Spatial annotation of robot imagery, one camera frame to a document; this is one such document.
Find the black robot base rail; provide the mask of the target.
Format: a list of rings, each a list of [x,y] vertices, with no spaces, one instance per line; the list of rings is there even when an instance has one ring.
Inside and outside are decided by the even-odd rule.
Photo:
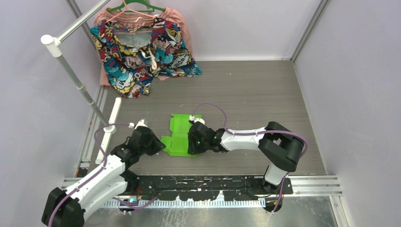
[[[252,201],[280,190],[293,194],[289,178],[280,187],[268,186],[263,176],[254,175],[138,175],[122,194],[144,200],[214,201],[221,193],[225,201]]]

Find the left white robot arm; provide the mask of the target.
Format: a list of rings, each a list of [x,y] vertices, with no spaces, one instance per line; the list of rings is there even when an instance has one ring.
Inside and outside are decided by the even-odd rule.
[[[149,127],[135,127],[132,135],[84,178],[66,189],[56,187],[49,193],[41,222],[48,227],[83,226],[108,200],[122,193],[137,193],[139,179],[129,168],[142,155],[152,156],[165,147]]]

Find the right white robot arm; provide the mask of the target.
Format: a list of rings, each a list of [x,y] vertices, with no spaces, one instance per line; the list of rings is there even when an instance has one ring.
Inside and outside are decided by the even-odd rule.
[[[192,121],[188,131],[188,154],[235,150],[260,151],[269,161],[263,176],[263,190],[275,194],[288,173],[296,171],[300,158],[309,147],[306,138],[289,131],[278,122],[255,130],[213,130],[201,121]]]

